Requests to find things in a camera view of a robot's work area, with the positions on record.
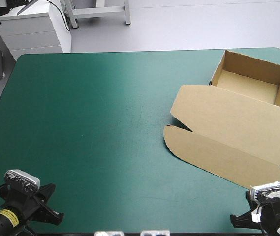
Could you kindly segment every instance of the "open cardboard box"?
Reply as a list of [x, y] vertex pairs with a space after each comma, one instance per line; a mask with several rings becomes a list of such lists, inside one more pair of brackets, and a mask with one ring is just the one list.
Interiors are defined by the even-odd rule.
[[245, 188], [280, 181], [280, 65], [225, 51], [210, 86], [181, 86], [165, 126], [180, 159]]

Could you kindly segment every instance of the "green table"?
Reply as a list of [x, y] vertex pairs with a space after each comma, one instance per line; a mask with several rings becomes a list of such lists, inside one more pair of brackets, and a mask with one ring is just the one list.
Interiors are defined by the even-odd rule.
[[[280, 50], [234, 50], [280, 64]], [[25, 55], [0, 98], [8, 169], [55, 183], [59, 226], [38, 231], [243, 232], [245, 189], [173, 156], [163, 140], [182, 84], [208, 84], [223, 50]]]

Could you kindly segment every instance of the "white floor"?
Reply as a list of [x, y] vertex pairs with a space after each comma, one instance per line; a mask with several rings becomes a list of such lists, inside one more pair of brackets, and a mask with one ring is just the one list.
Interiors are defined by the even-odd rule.
[[[280, 0], [129, 1], [130, 26], [124, 16], [79, 20], [79, 28], [71, 31], [72, 51], [280, 48]], [[92, 0], [73, 2], [77, 8], [93, 5]], [[106, 5], [122, 2], [107, 0]], [[1, 38], [0, 46], [5, 49]], [[13, 65], [7, 54], [7, 75]], [[0, 81], [0, 94], [7, 77]]]

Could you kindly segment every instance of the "white drawer cabinet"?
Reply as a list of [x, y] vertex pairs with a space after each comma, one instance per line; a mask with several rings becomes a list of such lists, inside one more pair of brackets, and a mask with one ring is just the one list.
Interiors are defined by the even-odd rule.
[[[52, 2], [62, 9], [59, 0]], [[0, 0], [1, 6], [6, 6], [6, 0]], [[0, 16], [0, 35], [15, 60], [23, 54], [71, 52], [71, 34], [53, 5], [39, 0], [16, 15], [22, 8], [13, 8]]]

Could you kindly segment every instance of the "drawer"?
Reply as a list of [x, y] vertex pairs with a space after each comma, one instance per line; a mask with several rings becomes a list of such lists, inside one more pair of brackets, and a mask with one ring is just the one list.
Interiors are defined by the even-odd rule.
[[49, 16], [0, 21], [0, 35], [54, 31]]
[[29, 49], [20, 49], [12, 50], [11, 54], [15, 60], [21, 55], [24, 54], [42, 54], [42, 53], [63, 53], [61, 46], [53, 47], [42, 47], [42, 48], [29, 48]]
[[60, 45], [56, 32], [54, 31], [3, 36], [2, 39], [9, 50]]

